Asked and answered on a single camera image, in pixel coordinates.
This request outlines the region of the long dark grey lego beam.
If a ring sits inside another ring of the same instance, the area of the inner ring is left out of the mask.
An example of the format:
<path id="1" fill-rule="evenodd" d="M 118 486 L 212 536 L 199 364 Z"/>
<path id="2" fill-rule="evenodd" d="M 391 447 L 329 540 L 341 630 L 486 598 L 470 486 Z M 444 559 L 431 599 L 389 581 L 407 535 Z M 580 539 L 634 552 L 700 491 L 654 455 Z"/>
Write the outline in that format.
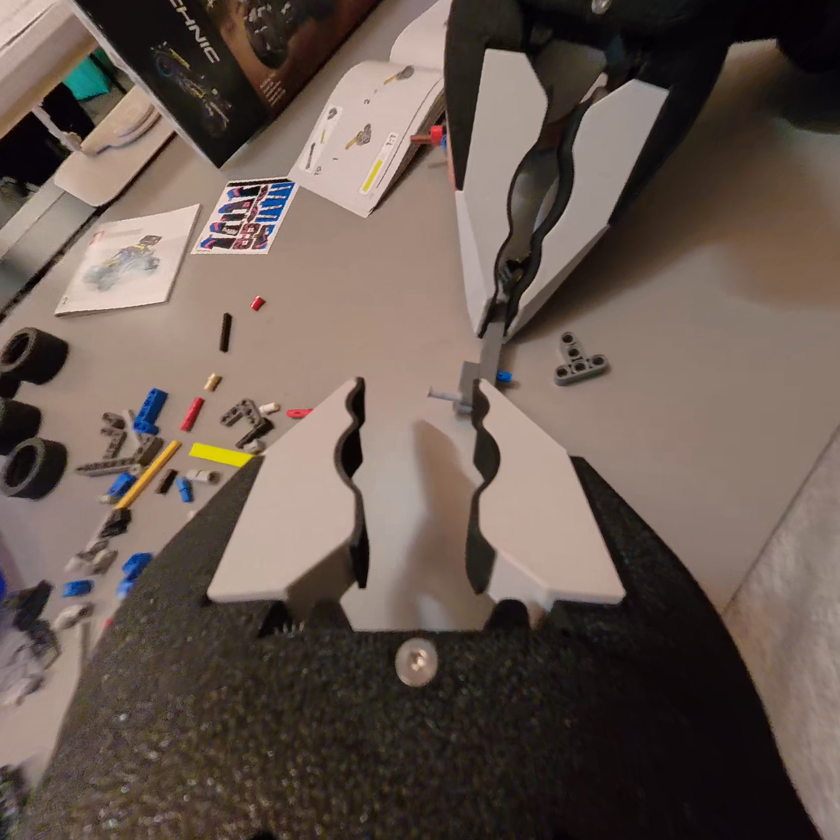
<path id="1" fill-rule="evenodd" d="M 74 469 L 74 472 L 88 477 L 121 475 L 122 473 L 128 473 L 136 477 L 151 465 L 152 461 L 162 451 L 163 443 L 162 438 L 152 436 L 145 439 L 128 457 L 107 458 L 79 465 Z"/>

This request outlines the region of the cluster of small lego pieces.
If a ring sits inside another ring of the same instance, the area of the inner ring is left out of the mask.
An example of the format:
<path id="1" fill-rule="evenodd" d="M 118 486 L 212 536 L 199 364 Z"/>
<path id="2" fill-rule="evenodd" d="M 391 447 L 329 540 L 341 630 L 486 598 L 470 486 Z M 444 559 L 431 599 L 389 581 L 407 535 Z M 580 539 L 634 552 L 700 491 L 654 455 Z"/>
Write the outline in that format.
<path id="1" fill-rule="evenodd" d="M 69 579 L 59 588 L 62 607 L 51 623 L 51 628 L 59 634 L 94 616 L 97 607 L 93 596 L 98 582 L 112 569 L 119 570 L 113 597 L 121 602 L 153 561 L 151 551 L 133 552 L 124 557 L 120 554 L 116 541 L 128 533 L 132 520 L 132 509 L 118 502 L 108 511 L 86 546 L 68 560 L 65 572 Z"/>

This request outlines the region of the light grey cloth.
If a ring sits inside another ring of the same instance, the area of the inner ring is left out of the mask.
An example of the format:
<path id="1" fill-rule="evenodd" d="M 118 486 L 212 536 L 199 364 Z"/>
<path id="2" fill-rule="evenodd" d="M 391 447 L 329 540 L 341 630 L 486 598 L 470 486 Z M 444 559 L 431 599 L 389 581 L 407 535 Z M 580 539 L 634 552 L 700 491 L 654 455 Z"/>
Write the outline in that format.
<path id="1" fill-rule="evenodd" d="M 723 616 L 806 810 L 839 838 L 838 433 Z"/>

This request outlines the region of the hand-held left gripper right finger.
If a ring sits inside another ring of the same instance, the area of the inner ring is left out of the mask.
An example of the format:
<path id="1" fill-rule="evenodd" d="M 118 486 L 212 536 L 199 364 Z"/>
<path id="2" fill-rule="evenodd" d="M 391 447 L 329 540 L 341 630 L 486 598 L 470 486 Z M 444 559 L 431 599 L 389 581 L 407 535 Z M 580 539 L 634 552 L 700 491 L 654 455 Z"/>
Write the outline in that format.
<path id="1" fill-rule="evenodd" d="M 466 575 L 535 627 L 561 602 L 615 606 L 624 586 L 568 451 L 488 380 L 475 380 Z"/>

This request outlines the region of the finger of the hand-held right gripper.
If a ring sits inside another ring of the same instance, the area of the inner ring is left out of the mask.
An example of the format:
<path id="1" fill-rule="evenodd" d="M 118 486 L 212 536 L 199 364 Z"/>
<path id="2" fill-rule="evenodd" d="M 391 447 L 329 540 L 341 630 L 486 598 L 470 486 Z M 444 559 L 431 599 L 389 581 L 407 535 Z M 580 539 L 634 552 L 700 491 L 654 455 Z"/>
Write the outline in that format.
<path id="1" fill-rule="evenodd" d="M 611 226 L 619 198 L 669 95 L 629 81 L 573 113 L 558 152 L 557 188 L 534 228 L 510 294 L 507 336 L 523 328 Z"/>
<path id="2" fill-rule="evenodd" d="M 497 262 L 511 234 L 512 186 L 539 137 L 547 107 L 546 92 L 525 54 L 485 52 L 464 183 L 455 192 L 466 306 L 477 337 L 498 294 Z"/>

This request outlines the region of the black rubber lego tire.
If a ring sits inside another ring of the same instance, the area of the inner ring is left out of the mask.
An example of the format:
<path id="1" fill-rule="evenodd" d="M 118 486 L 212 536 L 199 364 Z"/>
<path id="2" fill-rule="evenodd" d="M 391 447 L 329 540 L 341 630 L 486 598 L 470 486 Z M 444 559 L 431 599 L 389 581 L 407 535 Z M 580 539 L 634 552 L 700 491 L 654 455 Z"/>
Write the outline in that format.
<path id="1" fill-rule="evenodd" d="M 36 406 L 2 397 L 1 456 L 9 455 L 21 442 L 36 436 L 41 420 L 42 413 Z"/>
<path id="2" fill-rule="evenodd" d="M 62 443 L 43 437 L 27 438 L 6 457 L 1 473 L 2 496 L 43 499 L 60 482 L 67 461 L 67 447 Z"/>
<path id="3" fill-rule="evenodd" d="M 67 362 L 67 341 L 37 328 L 14 332 L 1 350 L 1 375 L 15 382 L 43 385 Z"/>

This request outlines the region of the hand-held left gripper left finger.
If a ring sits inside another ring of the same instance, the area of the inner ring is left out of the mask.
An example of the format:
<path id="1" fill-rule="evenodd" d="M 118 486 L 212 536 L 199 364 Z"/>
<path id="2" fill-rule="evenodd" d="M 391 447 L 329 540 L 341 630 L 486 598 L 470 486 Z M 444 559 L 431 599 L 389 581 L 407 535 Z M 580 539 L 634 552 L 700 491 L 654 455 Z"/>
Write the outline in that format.
<path id="1" fill-rule="evenodd" d="M 283 602 L 295 618 L 364 590 L 370 541 L 361 490 L 366 385 L 354 377 L 262 455 L 208 586 L 218 604 Z"/>

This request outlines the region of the yellow flat lego panel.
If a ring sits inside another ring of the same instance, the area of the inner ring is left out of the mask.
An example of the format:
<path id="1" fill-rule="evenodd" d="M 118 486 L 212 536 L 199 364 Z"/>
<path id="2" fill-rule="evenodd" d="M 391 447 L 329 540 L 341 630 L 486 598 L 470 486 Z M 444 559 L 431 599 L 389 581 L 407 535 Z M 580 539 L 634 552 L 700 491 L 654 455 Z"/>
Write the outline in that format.
<path id="1" fill-rule="evenodd" d="M 224 448 L 210 444 L 194 443 L 188 452 L 191 458 L 206 461 L 219 466 L 236 469 L 244 467 L 255 456 L 237 448 Z"/>

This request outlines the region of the grey t-shaped lego beam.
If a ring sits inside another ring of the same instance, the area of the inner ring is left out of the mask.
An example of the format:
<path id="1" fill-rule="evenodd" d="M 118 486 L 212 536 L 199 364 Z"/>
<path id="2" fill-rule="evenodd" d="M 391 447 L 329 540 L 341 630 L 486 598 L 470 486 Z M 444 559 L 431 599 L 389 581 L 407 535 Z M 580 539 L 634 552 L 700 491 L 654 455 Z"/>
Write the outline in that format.
<path id="1" fill-rule="evenodd" d="M 568 386 L 590 380 L 611 370 L 608 359 L 601 353 L 589 355 L 577 336 L 564 331 L 560 336 L 560 351 L 563 362 L 554 372 L 554 383 Z"/>

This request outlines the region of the colourful sticker sheet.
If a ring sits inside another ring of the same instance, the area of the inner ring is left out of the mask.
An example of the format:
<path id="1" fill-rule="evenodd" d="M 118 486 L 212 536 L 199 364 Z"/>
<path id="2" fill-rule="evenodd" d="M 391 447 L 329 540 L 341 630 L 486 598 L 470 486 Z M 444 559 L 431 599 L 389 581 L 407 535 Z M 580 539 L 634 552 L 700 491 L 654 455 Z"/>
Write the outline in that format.
<path id="1" fill-rule="evenodd" d="M 297 191 L 298 184 L 287 177 L 228 182 L 191 254 L 268 254 Z"/>

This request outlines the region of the yellow lego axle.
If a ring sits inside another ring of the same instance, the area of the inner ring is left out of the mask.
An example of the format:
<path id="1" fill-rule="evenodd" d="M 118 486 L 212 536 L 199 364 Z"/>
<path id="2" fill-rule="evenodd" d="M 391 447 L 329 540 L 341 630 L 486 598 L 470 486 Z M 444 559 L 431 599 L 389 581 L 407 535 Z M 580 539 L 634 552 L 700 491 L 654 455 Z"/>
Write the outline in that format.
<path id="1" fill-rule="evenodd" d="M 173 440 L 165 446 L 157 457 L 148 465 L 143 474 L 132 485 L 128 492 L 114 505 L 112 511 L 128 510 L 144 493 L 152 480 L 158 476 L 164 467 L 172 460 L 181 448 L 182 441 Z"/>

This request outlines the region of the dark grey angled lego beam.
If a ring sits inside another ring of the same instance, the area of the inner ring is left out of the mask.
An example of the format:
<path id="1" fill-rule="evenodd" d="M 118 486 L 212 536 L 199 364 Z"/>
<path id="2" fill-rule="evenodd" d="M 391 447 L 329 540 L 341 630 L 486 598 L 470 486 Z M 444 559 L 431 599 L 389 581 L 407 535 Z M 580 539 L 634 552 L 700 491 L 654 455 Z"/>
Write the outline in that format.
<path id="1" fill-rule="evenodd" d="M 124 409 L 120 413 L 105 412 L 101 415 L 100 434 L 108 442 L 102 459 L 117 459 L 120 456 L 134 456 L 140 452 L 141 438 L 134 427 L 134 411 Z"/>

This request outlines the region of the grey lego beam assembly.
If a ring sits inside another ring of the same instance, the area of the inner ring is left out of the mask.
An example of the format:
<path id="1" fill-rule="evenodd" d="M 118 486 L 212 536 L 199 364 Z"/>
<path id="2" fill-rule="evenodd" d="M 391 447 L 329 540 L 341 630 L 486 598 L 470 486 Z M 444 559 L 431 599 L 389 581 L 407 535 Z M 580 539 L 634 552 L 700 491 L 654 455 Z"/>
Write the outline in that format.
<path id="1" fill-rule="evenodd" d="M 511 289 L 517 284 L 523 273 L 522 262 L 518 259 L 506 259 L 500 268 L 496 299 L 487 313 L 484 332 L 480 337 L 478 362 L 464 362 L 458 380 L 457 393 L 445 393 L 429 388 L 427 397 L 452 403 L 456 415 L 468 417 L 472 413 L 472 394 L 477 380 L 488 380 L 497 385 L 501 349 L 506 337 L 506 319 L 508 299 Z"/>

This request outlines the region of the blue lego brick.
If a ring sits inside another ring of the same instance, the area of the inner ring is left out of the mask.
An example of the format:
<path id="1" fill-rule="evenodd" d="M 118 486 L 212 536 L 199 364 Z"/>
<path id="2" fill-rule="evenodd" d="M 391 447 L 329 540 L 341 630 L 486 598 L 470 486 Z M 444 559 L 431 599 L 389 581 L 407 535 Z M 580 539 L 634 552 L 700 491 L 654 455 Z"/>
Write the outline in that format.
<path id="1" fill-rule="evenodd" d="M 149 390 L 132 423 L 135 433 L 152 436 L 160 433 L 157 421 L 167 398 L 168 393 L 159 388 Z"/>

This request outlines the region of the thick lego instruction booklet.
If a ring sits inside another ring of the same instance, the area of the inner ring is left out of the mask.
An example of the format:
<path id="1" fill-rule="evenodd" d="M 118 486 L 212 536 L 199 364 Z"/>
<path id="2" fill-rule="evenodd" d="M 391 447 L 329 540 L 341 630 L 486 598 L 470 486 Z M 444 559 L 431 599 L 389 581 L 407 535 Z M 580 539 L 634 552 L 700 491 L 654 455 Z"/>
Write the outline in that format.
<path id="1" fill-rule="evenodd" d="M 387 61 L 352 67 L 323 106 L 291 167 L 292 181 L 368 217 L 402 175 L 445 110 L 445 39 L 450 1 L 404 28 Z"/>

